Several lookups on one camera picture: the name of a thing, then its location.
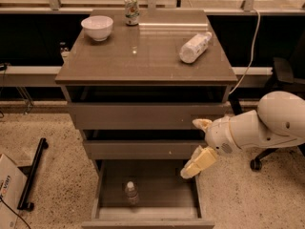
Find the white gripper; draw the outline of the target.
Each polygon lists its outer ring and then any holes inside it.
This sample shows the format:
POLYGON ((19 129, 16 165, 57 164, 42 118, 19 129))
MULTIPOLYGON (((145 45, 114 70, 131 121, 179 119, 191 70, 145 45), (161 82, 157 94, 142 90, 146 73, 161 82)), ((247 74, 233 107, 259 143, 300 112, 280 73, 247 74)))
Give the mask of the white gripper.
POLYGON ((205 141, 210 147, 198 146, 194 150, 191 158, 180 171, 180 175, 185 179, 192 178, 212 166, 217 160, 217 154, 226 156, 241 151, 234 142, 228 116, 215 121, 203 118, 194 119, 193 125, 205 133, 205 141))

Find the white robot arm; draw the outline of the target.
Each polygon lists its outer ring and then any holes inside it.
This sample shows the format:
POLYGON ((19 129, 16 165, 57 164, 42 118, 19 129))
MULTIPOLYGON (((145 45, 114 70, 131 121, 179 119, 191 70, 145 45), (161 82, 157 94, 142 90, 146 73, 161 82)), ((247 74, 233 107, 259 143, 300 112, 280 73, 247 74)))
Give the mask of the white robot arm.
POLYGON ((217 120, 195 119, 204 132, 205 148, 199 146, 180 171, 191 178, 212 166, 219 155, 251 148, 286 148, 305 143, 305 100, 282 91, 265 94, 255 110, 217 120))

